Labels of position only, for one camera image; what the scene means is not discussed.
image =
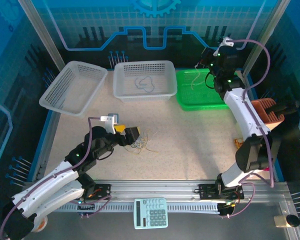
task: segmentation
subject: green plastic tray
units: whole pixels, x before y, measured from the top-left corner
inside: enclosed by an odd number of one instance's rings
[[[198,76],[191,88],[192,81]],[[176,99],[184,111],[199,111],[210,109],[227,109],[228,106],[221,100],[219,94],[210,89],[204,83],[209,69],[190,69],[181,70],[176,73],[176,81],[178,84]],[[208,86],[214,85],[214,77],[209,75],[206,83]]]

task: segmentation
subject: black bracket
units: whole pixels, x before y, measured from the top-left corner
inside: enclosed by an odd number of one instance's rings
[[[85,201],[87,200],[99,200],[103,197],[109,196],[111,193],[110,184],[95,184],[93,191],[89,192],[89,195],[85,196]]]
[[[245,198],[242,186],[236,186],[230,189],[225,188],[218,194],[215,184],[199,184],[198,189],[195,189],[194,193],[200,195],[200,200],[236,200]]]

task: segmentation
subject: speckled surface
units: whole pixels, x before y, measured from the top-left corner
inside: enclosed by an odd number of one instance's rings
[[[143,150],[134,155],[117,146],[111,157],[97,161],[87,172],[95,180],[210,180],[235,162],[234,138],[239,135],[229,109],[185,112],[175,96],[169,101],[123,103],[113,96],[112,79],[111,71],[85,118],[61,115],[46,173],[83,142],[89,132],[88,116],[108,113],[118,113],[127,127],[156,132],[147,147],[158,153]]]

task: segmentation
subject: calculator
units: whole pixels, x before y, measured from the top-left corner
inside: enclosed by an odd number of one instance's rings
[[[135,229],[162,229],[168,227],[168,207],[165,198],[136,198],[133,222]]]

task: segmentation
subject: white basket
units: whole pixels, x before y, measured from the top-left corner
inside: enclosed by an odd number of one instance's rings
[[[113,95],[122,102],[167,101],[176,93],[171,61],[121,62],[114,68]]]
[[[69,62],[39,100],[42,107],[83,118],[101,91],[108,71],[82,61]]]

